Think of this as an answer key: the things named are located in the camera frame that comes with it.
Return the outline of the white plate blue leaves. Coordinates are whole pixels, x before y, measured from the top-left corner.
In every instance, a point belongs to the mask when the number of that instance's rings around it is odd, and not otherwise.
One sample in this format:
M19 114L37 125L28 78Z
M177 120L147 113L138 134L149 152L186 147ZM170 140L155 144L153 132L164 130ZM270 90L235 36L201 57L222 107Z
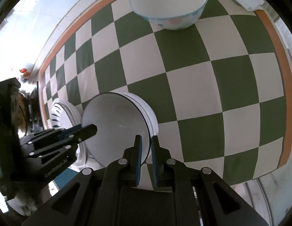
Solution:
M51 105L50 121L55 129L70 129L76 125L69 104L59 98L56 98Z

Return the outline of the white plate grey flower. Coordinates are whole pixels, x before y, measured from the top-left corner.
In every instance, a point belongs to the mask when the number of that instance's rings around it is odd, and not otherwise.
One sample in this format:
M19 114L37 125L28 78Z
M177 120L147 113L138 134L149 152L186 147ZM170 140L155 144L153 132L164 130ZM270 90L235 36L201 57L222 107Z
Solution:
M60 100L60 104L63 107L63 111L60 115L60 124L62 128L70 129L76 125L81 124L81 115L77 108L66 100ZM76 150L76 161L70 166L74 171L79 172L86 165L88 160L88 152L85 142L78 144Z

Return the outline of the green white checkered cloth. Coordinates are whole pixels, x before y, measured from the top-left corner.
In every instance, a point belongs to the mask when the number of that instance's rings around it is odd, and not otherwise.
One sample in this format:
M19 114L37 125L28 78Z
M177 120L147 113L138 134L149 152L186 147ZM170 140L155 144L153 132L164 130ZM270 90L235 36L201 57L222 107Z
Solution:
M129 0L81 0L40 70L41 110L56 98L82 110L99 93L138 95L154 110L160 144L230 184L284 166L292 149L292 73L268 13L209 0L199 21L168 31Z

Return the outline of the red tomato decoration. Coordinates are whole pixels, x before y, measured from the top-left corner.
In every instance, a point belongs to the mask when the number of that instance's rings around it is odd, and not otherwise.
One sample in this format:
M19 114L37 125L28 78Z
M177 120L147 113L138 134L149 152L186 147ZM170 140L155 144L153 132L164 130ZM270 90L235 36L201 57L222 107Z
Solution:
M23 69L20 70L20 73L25 73L26 71L27 71L27 69L23 68Z

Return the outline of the white bowl dark rim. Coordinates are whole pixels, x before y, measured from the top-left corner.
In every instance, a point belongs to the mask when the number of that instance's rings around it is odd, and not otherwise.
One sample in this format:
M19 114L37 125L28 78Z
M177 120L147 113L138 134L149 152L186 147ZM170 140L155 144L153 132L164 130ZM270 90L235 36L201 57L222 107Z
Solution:
M95 160L103 167L122 158L124 150L134 146L135 136L142 137L141 161L150 153L149 128L138 107L123 95L103 93L92 98L81 117L83 127L94 124L96 135L85 141Z

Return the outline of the white bowl blue dots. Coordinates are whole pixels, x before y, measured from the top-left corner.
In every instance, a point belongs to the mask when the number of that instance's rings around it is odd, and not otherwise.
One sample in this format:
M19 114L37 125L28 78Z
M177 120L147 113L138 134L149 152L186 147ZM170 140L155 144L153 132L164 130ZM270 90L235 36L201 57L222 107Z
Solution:
M134 13L167 30L190 27L200 17L208 0L129 0Z

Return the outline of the white bowl red flowers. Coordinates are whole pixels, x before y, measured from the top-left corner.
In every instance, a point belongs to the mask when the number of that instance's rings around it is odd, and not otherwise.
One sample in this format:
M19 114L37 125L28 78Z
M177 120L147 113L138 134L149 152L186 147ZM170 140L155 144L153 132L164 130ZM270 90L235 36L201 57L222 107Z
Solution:
M136 94L129 93L129 92L121 92L121 91L112 91L116 94L122 95L125 98L127 98L129 101L131 101L142 113L148 129L150 136L158 136L159 134L159 126L158 126L158 120L156 117L155 112L153 109L147 104L141 97L137 96Z

